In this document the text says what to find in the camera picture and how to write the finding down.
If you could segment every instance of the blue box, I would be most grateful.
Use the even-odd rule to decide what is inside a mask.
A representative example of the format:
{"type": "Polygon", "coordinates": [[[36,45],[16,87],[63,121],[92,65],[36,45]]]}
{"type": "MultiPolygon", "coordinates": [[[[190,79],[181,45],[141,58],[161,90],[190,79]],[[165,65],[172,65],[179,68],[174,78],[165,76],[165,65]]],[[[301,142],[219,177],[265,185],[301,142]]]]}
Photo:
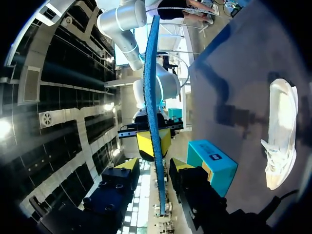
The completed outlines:
{"type": "Polygon", "coordinates": [[[168,109],[169,118],[178,122],[178,118],[182,118],[182,109],[178,108],[169,108],[168,109]]]}
{"type": "Polygon", "coordinates": [[[237,170],[237,163],[207,140],[190,141],[187,163],[201,166],[208,173],[208,181],[224,197],[237,170]]]}

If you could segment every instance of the shoe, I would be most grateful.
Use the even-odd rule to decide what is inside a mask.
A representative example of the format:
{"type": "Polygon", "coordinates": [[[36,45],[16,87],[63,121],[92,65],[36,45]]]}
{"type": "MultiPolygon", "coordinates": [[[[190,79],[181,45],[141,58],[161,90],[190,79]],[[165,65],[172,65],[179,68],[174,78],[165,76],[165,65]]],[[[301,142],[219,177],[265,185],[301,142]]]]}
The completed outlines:
{"type": "Polygon", "coordinates": [[[289,176],[296,160],[296,121],[298,114],[297,88],[284,79],[270,85],[270,116],[268,142],[261,140],[268,164],[265,169],[267,186],[274,190],[289,176]]]}
{"type": "Polygon", "coordinates": [[[209,15],[209,14],[206,16],[206,21],[207,21],[209,24],[213,24],[213,23],[214,23],[213,18],[212,18],[211,15],[209,15]]]}
{"type": "Polygon", "coordinates": [[[214,10],[214,14],[219,16],[220,15],[220,12],[219,12],[219,7],[216,5],[216,4],[213,4],[212,6],[213,10],[214,10]]]}

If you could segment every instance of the box label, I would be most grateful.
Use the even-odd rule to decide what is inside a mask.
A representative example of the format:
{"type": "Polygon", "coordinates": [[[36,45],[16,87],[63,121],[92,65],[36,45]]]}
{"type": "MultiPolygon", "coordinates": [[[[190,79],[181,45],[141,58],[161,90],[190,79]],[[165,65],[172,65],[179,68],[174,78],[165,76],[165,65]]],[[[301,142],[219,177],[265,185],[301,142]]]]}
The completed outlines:
{"type": "Polygon", "coordinates": [[[220,155],[218,155],[218,154],[209,155],[209,157],[210,157],[213,161],[222,159],[222,157],[221,157],[220,155]]]}

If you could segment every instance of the blue fabric strip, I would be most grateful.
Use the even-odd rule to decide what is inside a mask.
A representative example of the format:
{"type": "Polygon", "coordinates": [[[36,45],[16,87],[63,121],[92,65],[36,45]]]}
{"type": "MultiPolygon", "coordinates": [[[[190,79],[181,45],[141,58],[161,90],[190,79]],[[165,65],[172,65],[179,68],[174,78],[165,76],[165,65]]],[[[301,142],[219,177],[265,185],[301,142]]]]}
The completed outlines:
{"type": "Polygon", "coordinates": [[[155,167],[158,182],[160,201],[160,214],[165,214],[166,194],[164,168],[162,165],[162,153],[159,140],[158,122],[156,113],[156,54],[159,31],[159,16],[154,16],[150,35],[147,40],[144,65],[144,99],[146,105],[147,119],[151,132],[154,150],[155,167]]]}

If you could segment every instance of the screw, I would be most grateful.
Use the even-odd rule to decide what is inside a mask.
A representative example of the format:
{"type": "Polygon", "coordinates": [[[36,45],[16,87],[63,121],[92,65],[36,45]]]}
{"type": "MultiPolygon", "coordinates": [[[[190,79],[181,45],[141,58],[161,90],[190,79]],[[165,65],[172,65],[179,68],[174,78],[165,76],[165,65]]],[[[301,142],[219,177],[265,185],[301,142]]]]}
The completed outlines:
{"type": "Polygon", "coordinates": [[[106,184],[107,184],[106,181],[101,181],[101,182],[98,184],[98,186],[99,186],[99,188],[103,188],[106,184]]]}
{"type": "Polygon", "coordinates": [[[122,184],[117,184],[117,185],[116,185],[116,188],[117,188],[117,189],[122,189],[122,188],[123,188],[123,185],[122,185],[122,184]]]}
{"type": "Polygon", "coordinates": [[[91,198],[85,197],[82,201],[83,201],[83,204],[90,203],[91,202],[91,198]]]}
{"type": "Polygon", "coordinates": [[[114,208],[114,205],[113,204],[109,204],[105,207],[105,210],[107,211],[111,211],[112,209],[114,208]]]}

